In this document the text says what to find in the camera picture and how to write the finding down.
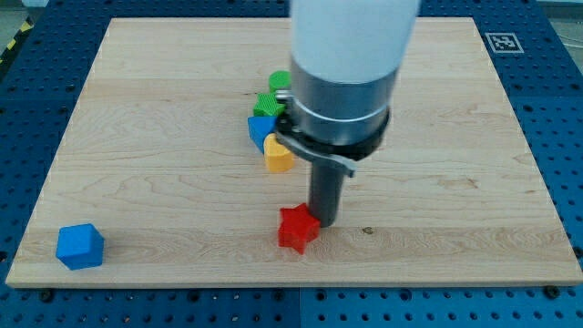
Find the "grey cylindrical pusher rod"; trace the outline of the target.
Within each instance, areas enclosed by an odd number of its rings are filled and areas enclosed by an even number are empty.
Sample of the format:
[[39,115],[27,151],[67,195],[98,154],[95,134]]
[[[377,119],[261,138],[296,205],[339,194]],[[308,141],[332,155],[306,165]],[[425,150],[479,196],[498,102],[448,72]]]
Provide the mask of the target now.
[[343,189],[344,174],[331,167],[312,164],[308,210],[322,228],[334,224]]

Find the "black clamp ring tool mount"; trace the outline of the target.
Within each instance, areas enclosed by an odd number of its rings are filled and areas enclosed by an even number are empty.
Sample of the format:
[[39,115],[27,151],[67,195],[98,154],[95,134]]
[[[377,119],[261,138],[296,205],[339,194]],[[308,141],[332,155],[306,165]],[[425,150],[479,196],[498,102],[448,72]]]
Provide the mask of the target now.
[[313,166],[335,169],[341,176],[350,178],[356,171],[355,162],[370,156],[379,148],[391,119],[391,109],[385,106],[380,126],[367,138],[348,145],[333,145],[317,140],[300,129],[291,114],[295,98],[289,89],[276,91],[275,97],[278,103],[286,105],[284,112],[276,119],[274,132],[277,141]]

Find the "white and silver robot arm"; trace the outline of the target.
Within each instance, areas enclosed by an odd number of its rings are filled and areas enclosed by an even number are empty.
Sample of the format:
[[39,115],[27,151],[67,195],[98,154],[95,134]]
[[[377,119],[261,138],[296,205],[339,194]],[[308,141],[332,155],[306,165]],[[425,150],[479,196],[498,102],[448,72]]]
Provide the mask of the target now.
[[291,83],[276,139],[311,162],[308,211],[334,224],[343,181],[374,153],[391,119],[391,97],[420,0],[291,2]]

